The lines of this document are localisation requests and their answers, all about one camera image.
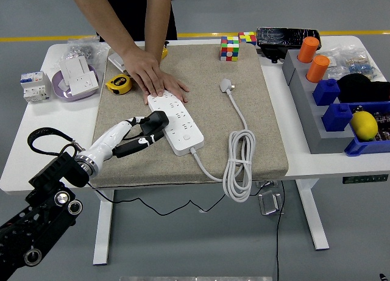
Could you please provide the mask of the person's right hand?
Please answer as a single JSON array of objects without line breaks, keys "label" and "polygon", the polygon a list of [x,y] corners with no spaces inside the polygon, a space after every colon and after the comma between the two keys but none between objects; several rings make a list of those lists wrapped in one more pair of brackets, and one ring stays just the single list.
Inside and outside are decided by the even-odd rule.
[{"label": "person's right hand", "polygon": [[135,44],[119,51],[125,69],[146,96],[156,97],[164,92],[160,70],[162,52],[163,46],[161,48],[145,46],[145,49],[141,49]]}]

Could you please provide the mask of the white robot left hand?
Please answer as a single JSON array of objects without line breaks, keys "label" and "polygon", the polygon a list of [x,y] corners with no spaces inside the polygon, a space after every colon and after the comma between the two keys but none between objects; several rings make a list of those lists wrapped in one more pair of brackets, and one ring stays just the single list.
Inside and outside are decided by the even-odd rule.
[{"label": "white robot left hand", "polygon": [[[135,125],[140,125],[141,133],[132,141],[121,144]],[[164,137],[163,129],[169,119],[163,111],[154,111],[149,116],[136,116],[121,121],[106,131],[92,146],[76,156],[76,161],[90,177],[102,170],[103,162],[112,158],[122,158],[139,152]]]}]

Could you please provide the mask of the person's left hand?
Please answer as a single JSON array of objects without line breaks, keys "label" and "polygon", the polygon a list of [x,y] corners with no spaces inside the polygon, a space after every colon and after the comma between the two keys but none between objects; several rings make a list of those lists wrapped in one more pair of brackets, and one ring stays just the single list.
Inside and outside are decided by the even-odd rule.
[{"label": "person's left hand", "polygon": [[190,89],[176,77],[161,71],[159,68],[153,69],[148,75],[151,78],[151,82],[146,84],[145,88],[143,89],[145,105],[148,105],[148,96],[161,97],[163,96],[165,90],[173,94],[182,103],[188,102],[186,93],[188,93]]}]

